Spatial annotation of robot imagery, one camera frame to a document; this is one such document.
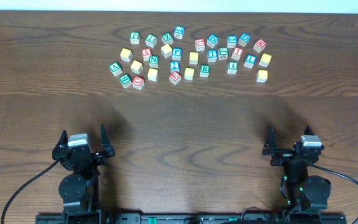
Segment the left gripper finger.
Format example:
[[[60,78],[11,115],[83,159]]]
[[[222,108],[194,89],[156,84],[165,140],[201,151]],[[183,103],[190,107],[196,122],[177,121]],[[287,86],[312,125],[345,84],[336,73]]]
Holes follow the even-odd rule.
[[[57,152],[62,152],[68,147],[68,136],[67,132],[63,130],[60,139],[57,142],[57,145],[55,146],[55,150]]]
[[[112,153],[112,144],[108,138],[104,124],[101,125],[101,145],[105,153]]]

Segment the yellow C block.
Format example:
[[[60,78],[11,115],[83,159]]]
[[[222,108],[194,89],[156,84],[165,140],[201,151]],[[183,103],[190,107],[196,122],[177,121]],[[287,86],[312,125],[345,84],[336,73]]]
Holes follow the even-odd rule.
[[[147,73],[147,78],[150,81],[156,82],[158,79],[158,70],[155,68],[150,68]]]

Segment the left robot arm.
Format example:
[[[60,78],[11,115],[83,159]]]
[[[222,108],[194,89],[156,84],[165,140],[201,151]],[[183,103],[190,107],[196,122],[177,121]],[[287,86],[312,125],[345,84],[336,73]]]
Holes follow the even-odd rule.
[[[95,213],[101,218],[98,167],[106,165],[108,159],[115,156],[104,125],[101,125],[101,146],[101,152],[92,152],[86,133],[68,136],[64,131],[52,151],[52,159],[72,172],[58,188],[67,218]]]

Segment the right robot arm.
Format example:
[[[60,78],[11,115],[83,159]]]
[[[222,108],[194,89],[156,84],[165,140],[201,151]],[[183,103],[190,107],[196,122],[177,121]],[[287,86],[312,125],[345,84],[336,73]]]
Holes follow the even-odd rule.
[[[308,168],[319,161],[323,149],[322,141],[309,126],[288,149],[278,146],[273,127],[267,129],[262,155],[271,157],[271,166],[283,168],[282,195],[288,199],[292,213],[319,213],[328,207],[330,181],[308,173]]]

